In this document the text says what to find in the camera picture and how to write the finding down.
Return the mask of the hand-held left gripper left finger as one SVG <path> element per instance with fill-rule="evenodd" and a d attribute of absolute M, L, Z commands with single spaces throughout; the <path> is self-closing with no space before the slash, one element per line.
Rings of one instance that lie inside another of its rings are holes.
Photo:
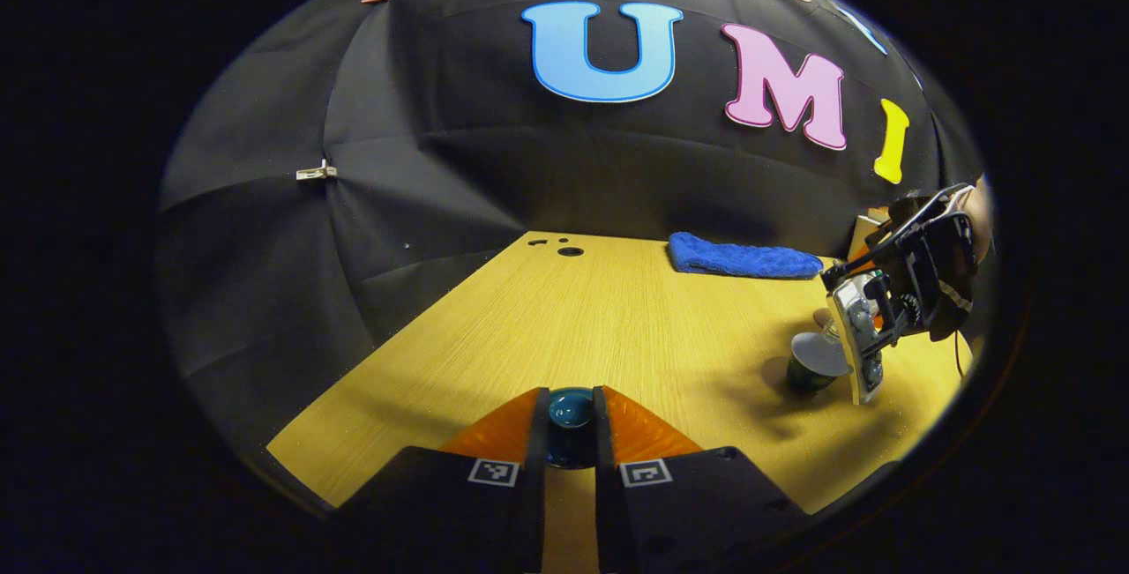
<path fill-rule="evenodd" d="M 406 446 L 340 507 L 379 573 L 540 573 L 550 393 L 498 406 L 439 449 Z"/>

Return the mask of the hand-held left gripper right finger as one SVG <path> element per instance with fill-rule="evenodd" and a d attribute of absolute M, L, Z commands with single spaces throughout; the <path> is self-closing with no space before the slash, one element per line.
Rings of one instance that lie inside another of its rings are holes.
<path fill-rule="evenodd" d="M 738 447 L 702 447 L 606 385 L 593 390 L 595 527 L 602 573 L 774 569 L 807 513 Z"/>

